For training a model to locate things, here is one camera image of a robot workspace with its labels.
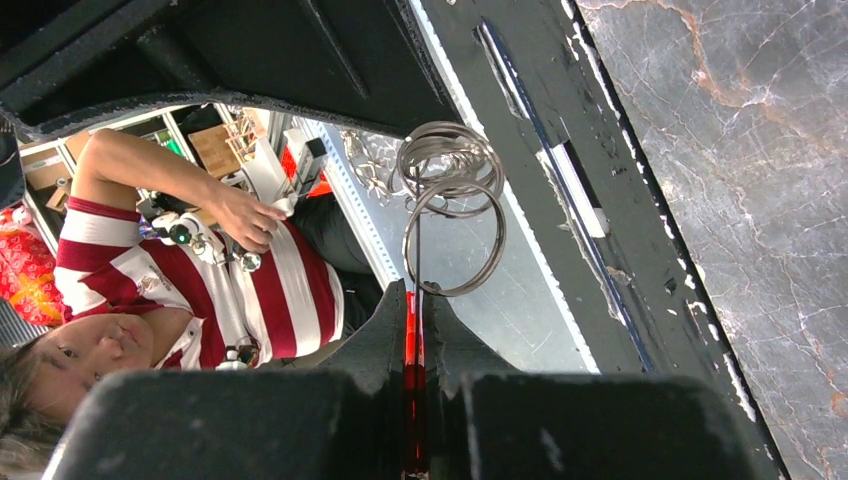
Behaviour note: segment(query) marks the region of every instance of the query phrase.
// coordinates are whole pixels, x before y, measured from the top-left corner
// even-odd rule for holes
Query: red plastic bag
[[[27,322],[58,326],[63,307],[53,282],[56,260],[24,223],[27,216],[20,209],[0,212],[0,296]]]

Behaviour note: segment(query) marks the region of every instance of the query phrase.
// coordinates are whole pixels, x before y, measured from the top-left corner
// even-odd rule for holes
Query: red and white striped shirt
[[[307,355],[340,338],[343,292],[333,268],[288,222],[261,267],[213,266],[186,246],[142,240],[139,214],[71,198],[56,286],[65,321],[94,313],[182,308],[193,318],[157,368],[215,368],[226,347],[252,338],[259,362]]]

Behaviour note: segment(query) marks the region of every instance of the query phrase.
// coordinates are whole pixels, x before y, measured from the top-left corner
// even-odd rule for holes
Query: metal ring
[[[415,222],[420,221],[421,213],[425,208],[429,208],[428,204],[433,198],[437,195],[444,194],[444,192],[449,191],[451,189],[456,188],[464,188],[466,190],[472,190],[486,195],[489,198],[489,201],[495,209],[495,218],[497,220],[497,234],[495,236],[495,245],[492,248],[492,253],[489,254],[489,258],[486,260],[486,263],[483,264],[483,267],[480,268],[480,271],[477,272],[474,277],[465,282],[464,284],[451,288],[451,289],[441,289],[432,287],[423,282],[419,283],[418,281],[418,272],[416,272],[412,266],[412,261],[409,258],[409,252],[412,249],[412,230],[415,226]],[[436,185],[431,186],[427,191],[425,191],[418,198],[418,205],[412,211],[412,214],[409,216],[409,221],[406,224],[406,228],[404,229],[404,242],[403,242],[403,259],[406,263],[406,271],[409,273],[410,278],[413,282],[420,287],[433,295],[441,295],[443,297],[458,297],[460,295],[464,295],[469,292],[473,292],[477,288],[479,288],[489,277],[494,273],[495,268],[503,257],[503,252],[506,247],[506,215],[504,214],[503,206],[498,201],[498,196],[495,195],[495,192],[487,188],[480,182],[472,181],[463,178],[453,178],[449,180],[444,180],[441,183],[437,183]]]

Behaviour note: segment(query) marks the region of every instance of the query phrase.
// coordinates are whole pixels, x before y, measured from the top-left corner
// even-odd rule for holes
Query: shirt sleeve
[[[76,197],[68,200],[54,271],[56,288],[68,307],[66,320],[102,309],[105,298],[81,280],[141,242],[139,219],[137,212]]]

